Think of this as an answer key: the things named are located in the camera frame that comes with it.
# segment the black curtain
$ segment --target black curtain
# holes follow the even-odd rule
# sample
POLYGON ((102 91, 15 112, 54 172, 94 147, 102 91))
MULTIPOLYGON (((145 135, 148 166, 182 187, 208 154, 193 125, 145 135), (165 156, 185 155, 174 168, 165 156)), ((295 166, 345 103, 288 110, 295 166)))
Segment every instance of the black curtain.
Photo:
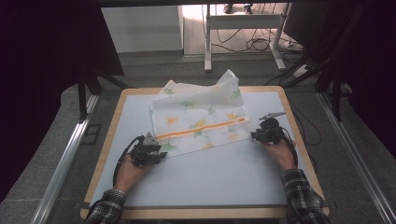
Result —
POLYGON ((80 76, 123 76, 95 3, 0 3, 1 201, 34 156, 61 94, 80 76))
POLYGON ((339 71, 352 89, 350 104, 396 158, 395 9, 392 1, 371 1, 346 44, 339 71))

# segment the person's arm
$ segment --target person's arm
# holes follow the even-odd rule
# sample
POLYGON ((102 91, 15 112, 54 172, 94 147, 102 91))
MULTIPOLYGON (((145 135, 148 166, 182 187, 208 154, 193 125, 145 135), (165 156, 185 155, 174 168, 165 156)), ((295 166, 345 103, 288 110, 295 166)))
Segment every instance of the person's arm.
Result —
POLYGON ((262 143, 282 170, 281 180, 289 203, 289 223, 330 223, 323 213, 323 199, 311 188, 303 170, 294 165, 288 144, 282 139, 276 145, 262 143))
POLYGON ((136 167, 127 154, 117 174, 114 189, 105 191, 101 200, 96 202, 85 219, 86 224, 112 224, 120 220, 122 207, 128 191, 140 180, 150 167, 136 167))

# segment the metal frame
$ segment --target metal frame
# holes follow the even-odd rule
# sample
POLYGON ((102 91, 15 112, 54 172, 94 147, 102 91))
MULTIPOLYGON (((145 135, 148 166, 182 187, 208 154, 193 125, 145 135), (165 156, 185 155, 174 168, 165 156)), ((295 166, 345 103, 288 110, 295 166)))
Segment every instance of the metal frame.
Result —
POLYGON ((262 14, 262 15, 210 15, 210 5, 206 5, 206 42, 205 42, 205 71, 212 71, 212 49, 210 42, 211 30, 227 29, 276 29, 276 36, 273 42, 269 43, 274 55, 277 68, 285 71, 286 66, 280 57, 277 46, 282 35, 285 20, 288 17, 290 3, 287 3, 281 14, 262 14))
POLYGON ((327 93, 318 93, 318 98, 323 108, 329 117, 332 126, 337 132, 338 136, 343 143, 346 153, 350 158, 352 164, 355 166, 356 171, 361 177, 364 187, 372 198, 376 208, 378 209, 379 215, 384 219, 384 223, 391 224, 396 223, 396 216, 389 204, 389 201, 383 193, 381 187, 376 183, 373 175, 369 168, 366 166, 364 160, 361 158, 361 154, 350 139, 347 130, 344 128, 342 122, 339 122, 337 117, 332 113, 332 103, 328 99, 327 93))
POLYGON ((50 215, 50 210, 52 209, 53 204, 58 196, 59 191, 61 190, 62 184, 64 183, 64 179, 66 178, 67 172, 70 168, 70 165, 73 162, 73 159, 76 155, 76 151, 78 149, 79 143, 81 142, 82 136, 87 129, 88 123, 90 122, 92 111, 96 105, 98 100, 97 95, 92 95, 87 103, 87 117, 81 123, 76 126, 76 129, 73 131, 73 134, 67 144, 66 149, 64 150, 64 154, 61 157, 61 160, 56 167, 56 170, 47 186, 46 191, 44 192, 43 197, 41 198, 40 204, 35 210, 34 216, 30 223, 38 224, 45 223, 47 218, 50 215))

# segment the cable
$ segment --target cable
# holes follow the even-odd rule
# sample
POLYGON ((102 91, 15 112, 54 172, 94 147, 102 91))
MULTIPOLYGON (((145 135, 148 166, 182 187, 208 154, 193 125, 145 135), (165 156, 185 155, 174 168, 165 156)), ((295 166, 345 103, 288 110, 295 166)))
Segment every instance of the cable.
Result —
POLYGON ((137 136, 134 140, 132 140, 132 142, 128 145, 128 147, 125 148, 124 151, 122 152, 122 154, 121 154, 119 160, 117 161, 116 169, 114 169, 114 174, 113 174, 113 187, 116 185, 117 174, 119 173, 120 166, 121 166, 121 164, 122 164, 122 161, 123 161, 125 155, 127 154, 128 150, 129 150, 129 148, 130 148, 131 145, 133 145, 134 142, 136 142, 137 140, 139 140, 139 142, 140 142, 140 141, 143 140, 143 139, 145 139, 145 137, 144 137, 143 135, 137 136))
POLYGON ((316 174, 318 172, 318 164, 315 161, 314 157, 311 154, 309 154, 309 152, 308 152, 308 157, 309 157, 309 160, 311 160, 312 166, 314 168, 314 172, 316 174))
MULTIPOLYGON (((204 5, 202 5, 202 25, 203 25, 203 31, 204 31, 204 37, 206 38, 206 33, 205 33, 205 23, 204 23, 204 5)), ((228 37, 226 40, 221 40, 221 38, 219 37, 219 30, 217 30, 217 34, 218 34, 218 40, 221 44, 226 43, 227 41, 229 41, 230 39, 232 39, 234 36, 236 36, 239 32, 241 31, 241 29, 237 30, 233 35, 231 35, 230 37, 228 37)), ((247 41, 246 45, 247 47, 245 49, 229 49, 226 48, 222 45, 218 45, 218 44, 211 44, 212 46, 215 47, 219 47, 219 48, 223 48, 223 49, 227 49, 228 51, 232 51, 232 52, 244 52, 247 50, 257 50, 257 51, 266 51, 269 48, 269 40, 265 39, 265 38, 254 38, 254 35, 257 33, 257 29, 254 31, 252 37, 247 41), (265 47, 263 49, 259 49, 257 48, 255 45, 258 43, 266 43, 265 47)))
POLYGON ((284 52, 283 54, 281 54, 281 56, 282 56, 282 59, 288 63, 297 63, 299 61, 299 59, 297 61, 291 61, 290 59, 286 58, 286 55, 295 55, 295 54, 299 54, 299 53, 284 52))
POLYGON ((291 112, 293 113, 294 117, 297 118, 297 122, 300 124, 299 127, 301 128, 301 137, 303 138, 304 144, 306 144, 305 127, 304 127, 303 123, 301 122, 300 118, 294 112, 293 108, 291 109, 291 112))
POLYGON ((276 7, 276 3, 274 4, 274 8, 273 8, 273 14, 274 14, 274 11, 275 11, 275 7, 276 7))
MULTIPOLYGON (((312 127, 316 130, 316 132, 318 133, 318 138, 319 138, 319 140, 318 140, 317 143, 308 143, 308 142, 306 141, 306 139, 305 139, 305 144, 306 144, 306 145, 309 145, 309 146, 318 146, 318 145, 320 145, 320 144, 321 144, 322 136, 321 136, 321 132, 320 132, 320 130, 318 129, 318 127, 317 127, 309 118, 307 118, 306 115, 303 114, 303 112, 301 112, 301 111, 297 108, 297 106, 294 104, 294 102, 293 102, 289 97, 288 97, 288 99, 289 99, 289 102, 290 102, 291 106, 294 107, 294 109, 297 110, 297 111, 300 113, 300 115, 303 116, 303 117, 306 119, 306 121, 308 121, 308 122, 312 125, 312 127)), ((291 110, 291 111, 293 112, 294 116, 295 116, 297 119, 299 119, 299 118, 298 118, 298 115, 297 115, 296 113, 294 113, 293 110, 291 110)), ((304 132, 304 135, 305 135, 304 125, 303 125, 302 122, 301 122, 301 125, 302 125, 302 127, 303 127, 302 129, 303 129, 303 132, 304 132)))
POLYGON ((263 86, 267 86, 271 81, 277 79, 280 77, 280 80, 278 82, 277 85, 280 85, 282 83, 282 79, 287 76, 288 74, 290 74, 292 71, 294 71, 300 64, 302 64, 305 60, 307 59, 307 56, 304 55, 301 59, 299 59, 297 61, 297 63, 293 64, 287 71, 285 71, 284 73, 282 73, 279 76, 273 77, 270 80, 268 80, 266 83, 263 84, 263 86))
POLYGON ((262 13, 264 12, 264 10, 265 10, 265 3, 264 3, 264 6, 262 7, 262 13))
POLYGON ((288 130, 286 130, 286 129, 280 127, 282 131, 279 132, 276 128, 271 127, 270 125, 269 125, 269 126, 266 126, 266 127, 270 128, 273 132, 275 132, 277 135, 279 135, 279 136, 286 142, 286 144, 288 145, 288 148, 289 148, 291 154, 293 155, 293 162, 294 162, 294 165, 295 165, 296 167, 298 167, 298 156, 297 156, 297 151, 296 151, 296 149, 295 149, 295 147, 294 147, 294 144, 292 143, 291 136, 290 136, 288 130))

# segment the wrist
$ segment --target wrist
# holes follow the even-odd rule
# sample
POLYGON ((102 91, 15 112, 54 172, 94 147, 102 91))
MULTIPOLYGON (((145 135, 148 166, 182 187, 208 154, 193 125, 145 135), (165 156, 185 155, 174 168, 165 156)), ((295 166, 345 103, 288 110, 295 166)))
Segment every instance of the wrist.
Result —
POLYGON ((118 184, 118 183, 116 183, 116 186, 114 186, 114 189, 119 190, 119 191, 122 191, 122 192, 124 192, 125 194, 128 193, 128 191, 129 191, 130 188, 131 188, 131 187, 123 186, 123 185, 118 184))
POLYGON ((280 169, 282 172, 288 171, 288 170, 295 170, 297 167, 295 165, 287 165, 287 166, 280 166, 280 169))

